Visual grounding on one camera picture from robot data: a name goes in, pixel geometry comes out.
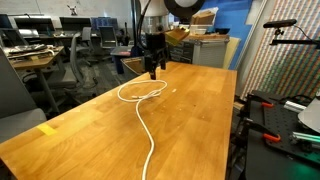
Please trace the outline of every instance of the light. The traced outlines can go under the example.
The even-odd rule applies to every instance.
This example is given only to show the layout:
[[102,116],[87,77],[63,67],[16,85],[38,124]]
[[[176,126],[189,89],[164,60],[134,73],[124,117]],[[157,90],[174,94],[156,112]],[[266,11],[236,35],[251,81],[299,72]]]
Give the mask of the light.
[[[149,0],[140,0],[141,9],[144,9],[144,7],[148,3],[148,1]],[[145,16],[154,17],[154,16],[165,16],[168,14],[169,14],[169,12],[168,12],[163,0],[151,0]]]
[[51,16],[33,16],[30,15],[31,18],[51,18]]
[[30,29],[19,29],[20,34],[32,34]]
[[108,17],[108,13],[106,13],[106,11],[103,11],[103,16]]
[[181,7],[190,7],[194,5],[197,0],[176,0],[176,2]]

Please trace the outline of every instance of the wooden tabletop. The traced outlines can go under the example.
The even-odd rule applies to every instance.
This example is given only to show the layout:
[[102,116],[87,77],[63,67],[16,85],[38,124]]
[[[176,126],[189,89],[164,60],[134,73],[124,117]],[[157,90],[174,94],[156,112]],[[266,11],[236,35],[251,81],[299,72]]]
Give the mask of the wooden tabletop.
[[59,46],[56,48],[57,52],[53,56],[41,58],[38,60],[30,60],[30,61],[10,61],[12,67],[16,70],[26,70],[26,69],[41,69],[46,68],[52,64],[55,58],[61,53],[63,50],[63,46]]
[[[169,62],[157,77],[168,87],[140,106],[155,140],[147,179],[225,179],[236,72]],[[132,85],[122,96],[160,87]],[[0,158],[18,179],[141,179],[150,142],[135,103],[117,91],[0,144]]]
[[190,34],[186,39],[190,40],[225,40],[229,39],[228,34]]
[[[29,37],[30,39],[33,39],[33,38],[37,38],[37,39],[42,39],[42,40],[45,40],[45,39],[72,39],[73,38],[73,35],[67,35],[67,36],[59,36],[59,35],[56,35],[56,36],[48,36],[48,35],[40,35],[38,37]],[[98,36],[97,34],[91,34],[91,38],[100,38],[100,36]]]

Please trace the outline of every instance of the white cable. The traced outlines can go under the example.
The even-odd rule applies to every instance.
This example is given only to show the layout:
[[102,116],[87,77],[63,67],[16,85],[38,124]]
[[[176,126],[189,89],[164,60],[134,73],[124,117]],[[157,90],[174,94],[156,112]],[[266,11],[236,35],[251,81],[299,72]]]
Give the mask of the white cable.
[[[122,91],[122,89],[127,86],[127,85],[132,85],[132,84],[142,84],[142,83],[163,83],[164,86],[160,89],[156,89],[156,90],[153,90],[151,92],[149,92],[147,95],[144,95],[144,96],[132,96],[132,98],[134,99],[125,99],[123,97],[121,97],[120,95],[120,92]],[[147,159],[144,163],[144,166],[143,166],[143,172],[142,172],[142,180],[146,180],[146,176],[147,176],[147,169],[148,169],[148,165],[149,165],[149,162],[150,162],[150,158],[152,156],[152,153],[154,151],[154,141],[153,141],[153,138],[148,130],[148,127],[146,126],[146,124],[144,123],[143,119],[141,118],[140,116],[140,113],[139,113],[139,105],[140,103],[143,101],[143,100],[146,100],[146,99],[149,99],[149,98],[152,98],[152,97],[157,97],[157,96],[160,96],[161,94],[161,91],[163,89],[165,89],[167,87],[167,82],[163,81],[163,80],[146,80],[146,81],[139,81],[139,82],[131,82],[131,83],[126,83],[124,85],[122,85],[119,90],[118,90],[118,97],[119,99],[121,99],[122,101],[125,101],[125,102],[137,102],[136,104],[136,112],[137,112],[137,116],[143,126],[143,128],[145,129],[145,131],[147,132],[147,135],[149,137],[149,140],[150,140],[150,143],[151,143],[151,147],[150,147],[150,151],[148,153],[148,156],[147,156]]]

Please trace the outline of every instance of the desk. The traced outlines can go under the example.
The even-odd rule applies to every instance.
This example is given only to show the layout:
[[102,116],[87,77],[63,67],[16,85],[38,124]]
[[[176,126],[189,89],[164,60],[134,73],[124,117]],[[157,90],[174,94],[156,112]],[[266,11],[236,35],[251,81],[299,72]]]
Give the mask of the desk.
[[[38,38],[38,39],[72,39],[73,35],[67,35],[67,36],[49,36],[46,34],[39,34],[35,36],[24,36],[24,39],[33,39],[33,38]],[[97,34],[92,34],[91,38],[100,38]]]
[[123,66],[121,63],[122,58],[130,57],[130,51],[131,47],[130,46],[117,46],[115,47],[110,55],[112,56],[112,60],[116,65],[117,73],[118,74],[123,74]]
[[[253,94],[262,95],[266,98],[281,99],[279,95],[254,91]],[[257,123],[263,124],[261,103],[252,102],[250,117]],[[300,180],[319,179],[319,167],[312,166],[306,161],[290,158],[283,152],[278,152],[266,146],[261,133],[249,131],[246,160],[247,180]]]
[[[224,180],[236,72],[169,62],[157,77],[168,87],[140,105],[155,140],[148,179]],[[121,95],[160,87],[129,86]],[[54,134],[33,128],[0,144],[0,158],[18,179],[141,179],[150,143],[118,88],[47,121]]]
[[46,96],[50,102],[50,105],[52,109],[59,113],[58,106],[53,98],[53,95],[51,93],[51,90],[47,84],[47,81],[41,71],[41,69],[46,68],[52,64],[52,62],[56,59],[58,59],[58,66],[59,69],[64,69],[63,64],[60,60],[59,55],[61,54],[63,50],[63,46],[59,46],[57,48],[57,52],[55,52],[54,56],[42,58],[39,60],[33,60],[33,61],[21,61],[21,62],[14,62],[10,61],[12,67],[14,67],[16,70],[34,70],[37,77],[39,78],[39,81],[43,87],[44,92],[46,93]]

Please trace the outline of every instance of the floor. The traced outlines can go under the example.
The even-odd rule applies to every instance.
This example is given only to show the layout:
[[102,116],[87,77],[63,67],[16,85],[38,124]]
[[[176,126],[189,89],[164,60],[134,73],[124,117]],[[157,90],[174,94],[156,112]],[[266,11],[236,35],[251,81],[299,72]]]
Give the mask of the floor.
[[[231,124],[231,133],[235,133],[236,127],[239,123],[240,117],[237,115],[240,113],[240,110],[237,108],[233,108],[232,114],[232,124]],[[243,156],[234,157],[232,156],[232,152],[235,150],[235,146],[233,144],[229,144],[229,151],[228,151],[228,164],[227,164],[227,172],[226,172],[226,180],[236,180],[240,179],[241,172],[245,167],[245,152]]]
[[[82,73],[84,74],[85,78],[85,85],[83,88],[80,88],[77,93],[72,93],[77,100],[85,103],[86,101],[99,96],[125,82],[129,79],[126,78],[123,74],[118,74],[116,71],[115,64],[112,62],[111,59],[102,60],[102,57],[94,57],[94,59],[99,59],[99,62],[92,62],[91,67],[89,67],[83,59],[79,59],[79,66],[81,67]],[[70,63],[64,62],[64,66],[66,70],[70,69]],[[57,66],[52,66],[50,69],[45,71],[52,71],[57,70]],[[21,77],[24,77],[26,74],[30,72],[18,72]],[[34,83],[31,82],[30,79],[34,79],[34,76],[28,77],[25,79],[27,81],[27,87],[31,92],[33,99],[35,100],[37,106],[47,112],[50,108],[50,104],[46,100],[46,96],[43,91],[37,91],[37,88],[30,88],[34,86]],[[64,90],[52,90],[52,94],[55,97],[55,100],[58,102],[61,98],[65,97]],[[72,108],[74,108],[76,104],[68,100],[64,102],[62,105],[59,106],[59,110],[61,113],[64,113]],[[47,119],[53,118],[56,114],[55,113],[47,113]]]

